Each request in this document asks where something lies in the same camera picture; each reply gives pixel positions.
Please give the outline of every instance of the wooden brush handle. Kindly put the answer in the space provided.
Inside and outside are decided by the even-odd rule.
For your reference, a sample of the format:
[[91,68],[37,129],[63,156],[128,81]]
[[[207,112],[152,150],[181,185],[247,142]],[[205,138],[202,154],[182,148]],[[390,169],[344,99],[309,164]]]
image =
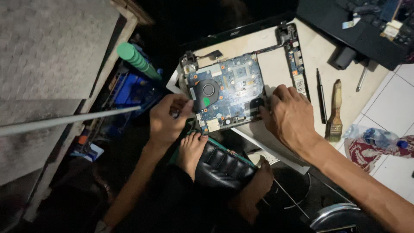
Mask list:
[[342,105],[342,84],[341,80],[337,80],[334,84],[334,101],[332,103],[332,109],[340,108]]

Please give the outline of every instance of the laptop keyboard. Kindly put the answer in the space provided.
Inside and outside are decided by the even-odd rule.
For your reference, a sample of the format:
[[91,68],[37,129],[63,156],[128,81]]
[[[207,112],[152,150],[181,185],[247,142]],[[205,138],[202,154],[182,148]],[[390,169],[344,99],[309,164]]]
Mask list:
[[[351,13],[358,6],[363,6],[363,5],[382,6],[386,3],[386,0],[335,0],[335,2],[338,6],[340,6],[341,8]],[[361,19],[371,24],[372,26],[377,27],[382,32],[387,26],[387,22],[381,20],[379,16],[380,16],[380,12],[362,15]],[[401,46],[408,46],[413,41],[414,41],[414,30],[407,25],[403,25],[400,29],[399,34],[394,38],[394,42]]]

